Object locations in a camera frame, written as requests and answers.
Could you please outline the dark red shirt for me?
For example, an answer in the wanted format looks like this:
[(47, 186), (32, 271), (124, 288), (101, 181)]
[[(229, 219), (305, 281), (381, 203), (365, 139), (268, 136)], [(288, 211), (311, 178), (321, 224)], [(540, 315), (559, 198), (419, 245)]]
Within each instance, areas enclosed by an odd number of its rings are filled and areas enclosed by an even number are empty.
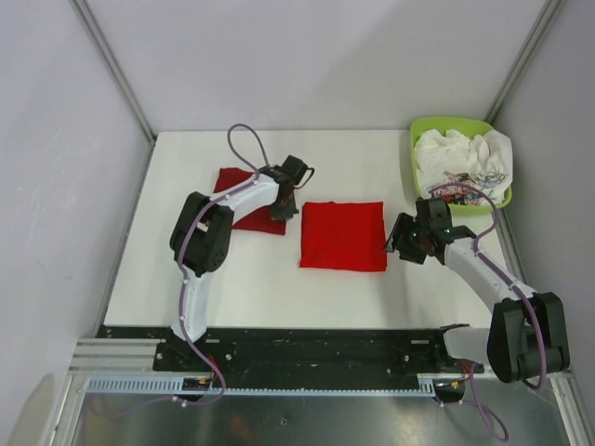
[[(239, 185), (248, 180), (252, 174), (236, 167), (224, 167), (218, 171), (213, 192), (218, 193)], [(260, 207), (251, 214), (237, 221), (233, 228), (235, 230), (250, 230), (264, 232), (273, 235), (285, 236), (286, 223), (271, 218), (270, 210), (267, 206)]]

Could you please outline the bright red kungfu t-shirt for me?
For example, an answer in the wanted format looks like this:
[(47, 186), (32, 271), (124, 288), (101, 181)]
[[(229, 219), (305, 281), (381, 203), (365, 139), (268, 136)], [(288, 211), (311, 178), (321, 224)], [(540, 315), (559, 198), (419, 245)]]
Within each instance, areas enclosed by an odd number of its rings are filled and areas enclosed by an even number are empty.
[(303, 205), (301, 255), (303, 269), (384, 272), (385, 225), (382, 202)]

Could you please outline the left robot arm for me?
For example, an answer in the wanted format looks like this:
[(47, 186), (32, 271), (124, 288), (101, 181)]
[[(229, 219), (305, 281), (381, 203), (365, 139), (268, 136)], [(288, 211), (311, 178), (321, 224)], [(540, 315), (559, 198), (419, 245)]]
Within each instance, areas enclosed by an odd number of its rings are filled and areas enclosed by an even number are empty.
[(196, 341), (207, 329), (210, 285), (229, 253), (234, 224), (261, 208), (273, 221), (292, 219), (298, 214), (296, 191), (314, 173), (314, 168), (289, 155), (282, 164), (263, 166), (217, 194), (193, 192), (187, 197), (169, 241), (183, 276), (178, 316), (171, 326), (183, 339), (172, 356), (183, 370), (192, 372), (204, 364), (205, 348)]

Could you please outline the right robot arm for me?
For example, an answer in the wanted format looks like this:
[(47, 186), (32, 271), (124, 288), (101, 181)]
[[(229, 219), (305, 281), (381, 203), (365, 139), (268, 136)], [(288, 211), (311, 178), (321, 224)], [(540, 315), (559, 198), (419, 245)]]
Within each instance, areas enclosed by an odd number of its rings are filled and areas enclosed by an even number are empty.
[(419, 199), (414, 215), (401, 213), (385, 249), (423, 264), (429, 257), (457, 274), (491, 312), (488, 328), (444, 329), (443, 341), (429, 349), (430, 365), (452, 372), (462, 360), (488, 365), (504, 383), (540, 387), (548, 374), (570, 366), (562, 300), (539, 293), (496, 263), (470, 228), (454, 225), (442, 198)]

